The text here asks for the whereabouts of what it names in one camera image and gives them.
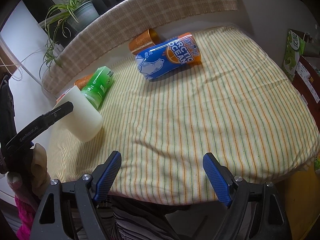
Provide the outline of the gloved left hand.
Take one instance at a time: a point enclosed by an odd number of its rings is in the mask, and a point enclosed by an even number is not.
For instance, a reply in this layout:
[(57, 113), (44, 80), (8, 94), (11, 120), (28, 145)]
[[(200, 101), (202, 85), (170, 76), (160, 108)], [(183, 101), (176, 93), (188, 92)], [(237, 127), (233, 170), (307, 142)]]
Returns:
[[(32, 153), (33, 158), (30, 164), (31, 190), (33, 194), (41, 199), (50, 183), (50, 175), (47, 171), (47, 152), (42, 145), (36, 143)], [(22, 176), (21, 173), (9, 172), (7, 174), (7, 182), (10, 188), (20, 199), (27, 197), (27, 187), (23, 183), (23, 178), (26, 178), (26, 176)]]

